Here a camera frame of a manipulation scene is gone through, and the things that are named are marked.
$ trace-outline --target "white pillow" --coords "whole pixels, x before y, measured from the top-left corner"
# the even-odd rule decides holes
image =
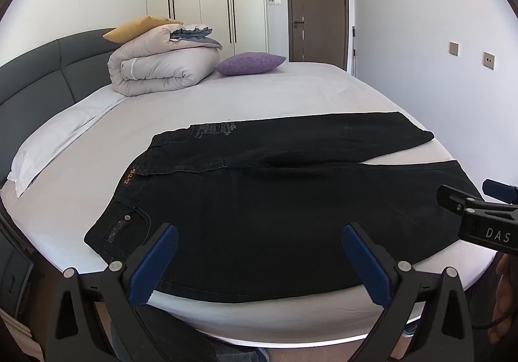
[[[56,156],[125,99],[112,85],[101,87],[32,133],[18,149],[7,176],[15,183],[16,196],[19,198]]]

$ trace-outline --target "dark gray headboard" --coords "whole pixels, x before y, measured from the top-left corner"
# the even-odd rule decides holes
[[[109,84],[119,44],[90,30],[57,39],[0,67],[0,186],[26,138],[48,119]]]

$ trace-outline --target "wall socket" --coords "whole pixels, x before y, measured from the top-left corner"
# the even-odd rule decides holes
[[[487,52],[484,53],[484,66],[489,67],[491,70],[495,69],[495,56]]]
[[[450,42],[450,54],[458,56],[458,43]]]

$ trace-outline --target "white bed sheet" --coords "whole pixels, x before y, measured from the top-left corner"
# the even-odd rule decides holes
[[[107,207],[125,169],[147,149],[153,135],[206,122],[392,111],[402,112],[422,127],[382,94],[331,65],[286,63],[272,73],[230,78],[214,73],[184,90],[128,98],[51,162],[22,197],[16,198],[10,181],[0,195],[20,230],[58,269],[100,271],[106,263],[84,243],[84,235]],[[433,140],[368,163],[450,159],[446,149]],[[469,287],[494,254],[459,241],[416,267],[442,272],[453,266]],[[356,340],[367,334],[381,313],[362,286],[239,304],[199,302],[154,292],[149,304],[214,337],[264,347],[324,346]],[[418,317],[421,309],[416,306],[412,317]]]

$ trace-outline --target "beige comforter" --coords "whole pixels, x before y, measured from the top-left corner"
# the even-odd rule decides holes
[[[193,86],[214,71],[220,61],[217,44],[171,40],[178,29],[206,25],[169,24],[125,43],[108,60],[113,89],[125,96],[166,92]]]

